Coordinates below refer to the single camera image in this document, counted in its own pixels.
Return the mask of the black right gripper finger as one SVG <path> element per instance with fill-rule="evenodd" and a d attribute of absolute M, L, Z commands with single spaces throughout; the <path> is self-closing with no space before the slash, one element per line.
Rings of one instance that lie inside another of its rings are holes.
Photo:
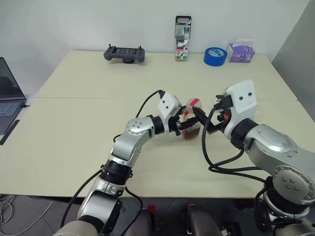
<path fill-rule="evenodd" d="M 218 131 L 221 131 L 221 124 L 216 124 L 216 125 L 209 124 L 207 127 L 207 133 L 209 135 L 216 133 Z"/>
<path fill-rule="evenodd" d="M 202 108 L 196 106 L 193 106 L 192 110 L 198 122 L 204 126 L 208 120 L 208 117 L 206 116 L 205 112 L 202 110 Z"/>

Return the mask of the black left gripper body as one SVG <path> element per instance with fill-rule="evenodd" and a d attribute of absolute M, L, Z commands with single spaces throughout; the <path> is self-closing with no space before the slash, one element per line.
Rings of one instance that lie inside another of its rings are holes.
<path fill-rule="evenodd" d="M 169 119 L 169 133 L 174 132 L 176 136 L 181 135 L 181 123 L 180 123 L 180 116 L 175 115 L 170 117 Z"/>

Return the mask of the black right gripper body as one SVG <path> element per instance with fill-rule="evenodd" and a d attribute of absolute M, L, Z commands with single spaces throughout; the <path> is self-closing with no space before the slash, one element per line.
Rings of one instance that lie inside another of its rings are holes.
<path fill-rule="evenodd" d="M 214 105 L 217 115 L 218 124 L 214 125 L 210 122 L 208 129 L 225 129 L 231 119 L 231 110 L 233 106 L 231 95 L 216 95 L 217 102 Z"/>

